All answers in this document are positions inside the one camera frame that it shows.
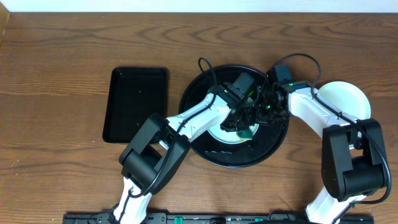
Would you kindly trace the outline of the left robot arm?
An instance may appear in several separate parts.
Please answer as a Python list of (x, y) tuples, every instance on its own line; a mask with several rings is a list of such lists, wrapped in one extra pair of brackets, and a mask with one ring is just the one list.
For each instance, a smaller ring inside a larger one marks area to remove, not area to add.
[(235, 84), (211, 87), (204, 99), (181, 114), (148, 117), (119, 157), (124, 188), (111, 212), (113, 223), (141, 223), (153, 195), (162, 190), (180, 167), (192, 141), (228, 116), (253, 108), (256, 87)]

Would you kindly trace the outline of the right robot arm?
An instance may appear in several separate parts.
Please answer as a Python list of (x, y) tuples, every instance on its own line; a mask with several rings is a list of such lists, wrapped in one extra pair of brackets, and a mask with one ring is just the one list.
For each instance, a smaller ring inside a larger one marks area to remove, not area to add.
[(356, 204), (380, 189), (385, 201), (392, 188), (381, 125), (370, 117), (366, 95), (348, 82), (327, 83), (317, 90), (308, 81), (266, 82), (261, 111), (274, 124), (289, 116), (304, 121), (322, 139), (324, 187), (305, 208), (311, 223), (339, 223)]

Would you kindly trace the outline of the light blue plate top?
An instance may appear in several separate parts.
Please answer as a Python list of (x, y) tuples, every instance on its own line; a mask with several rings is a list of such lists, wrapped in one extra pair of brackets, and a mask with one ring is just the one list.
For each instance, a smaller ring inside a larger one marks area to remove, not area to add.
[[(238, 138), (236, 134), (237, 132), (226, 132), (220, 128), (220, 124), (227, 118), (231, 110), (232, 109), (228, 106), (227, 102), (220, 96), (216, 95), (215, 101), (206, 111), (208, 114), (205, 115), (205, 118), (211, 119), (211, 125), (208, 125), (206, 130), (212, 137), (222, 143), (239, 144), (244, 142), (244, 140)], [(249, 127), (253, 135), (258, 130), (258, 127), (258, 124)]]

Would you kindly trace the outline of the light blue plate bottom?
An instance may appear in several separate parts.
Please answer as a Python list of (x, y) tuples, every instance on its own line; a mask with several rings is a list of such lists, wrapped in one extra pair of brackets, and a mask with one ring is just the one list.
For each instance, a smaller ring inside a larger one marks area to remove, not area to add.
[(369, 119), (371, 117), (371, 105), (367, 96), (351, 83), (343, 81), (330, 82), (323, 85), (318, 92), (345, 113), (359, 119)]

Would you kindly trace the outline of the light blue plate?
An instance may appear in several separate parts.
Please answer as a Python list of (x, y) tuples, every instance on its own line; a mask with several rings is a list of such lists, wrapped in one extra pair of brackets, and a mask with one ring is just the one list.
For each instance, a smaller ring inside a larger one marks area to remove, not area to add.
[[(220, 128), (220, 124), (227, 118), (231, 110), (232, 109), (228, 106), (227, 102), (220, 96), (216, 95), (215, 101), (206, 111), (208, 114), (205, 115), (205, 118), (211, 119), (211, 125), (208, 125), (206, 130), (212, 137), (222, 143), (239, 144), (244, 142), (244, 140), (238, 138), (236, 134), (237, 132), (226, 132)], [(258, 130), (258, 127), (258, 124), (249, 127), (253, 135)]]
[(330, 82), (323, 85), (318, 92), (345, 113), (359, 119), (369, 119), (371, 117), (371, 105), (367, 96), (351, 83), (343, 81)]

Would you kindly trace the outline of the green sponge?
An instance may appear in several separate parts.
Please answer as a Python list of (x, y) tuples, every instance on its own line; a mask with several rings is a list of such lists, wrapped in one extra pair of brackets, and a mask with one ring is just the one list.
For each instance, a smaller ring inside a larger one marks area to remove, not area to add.
[(253, 133), (250, 129), (238, 131), (236, 134), (237, 134), (238, 138), (240, 138), (244, 141), (252, 140), (252, 138), (253, 138)]

